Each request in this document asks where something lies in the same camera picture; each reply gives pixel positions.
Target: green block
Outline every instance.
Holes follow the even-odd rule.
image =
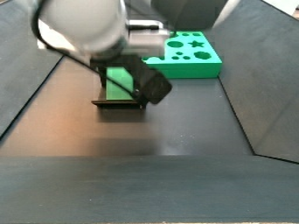
[[[107,69],[107,77],[119,82],[130,91],[134,91],[134,78],[123,67],[110,67]],[[133,100],[133,97],[111,81],[107,81],[107,100],[126,101]]]
[[[165,57],[143,58],[169,79],[217,78],[222,60],[199,31],[179,31],[165,43]]]

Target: star-shaped hole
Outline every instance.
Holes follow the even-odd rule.
[[[201,43],[201,42],[198,42],[198,41],[195,41],[195,40],[190,43],[191,47],[198,47],[198,46],[199,46],[199,47],[203,47],[203,44],[205,44],[205,43]]]

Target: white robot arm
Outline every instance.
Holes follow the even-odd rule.
[[[39,19],[69,40],[70,45],[58,47],[51,40],[46,41]],[[142,61],[145,56],[165,55],[170,32],[158,21],[129,20],[125,0],[42,0],[32,17],[32,32],[51,50],[99,73],[103,88],[110,80],[142,107],[149,102],[159,103],[171,92],[170,81]],[[90,65],[79,55],[89,56]],[[123,67],[129,71],[134,78],[134,91],[107,77],[109,67]]]
[[[170,31],[154,20],[129,20],[125,0],[51,0],[42,21],[93,59],[117,54],[163,56]]]

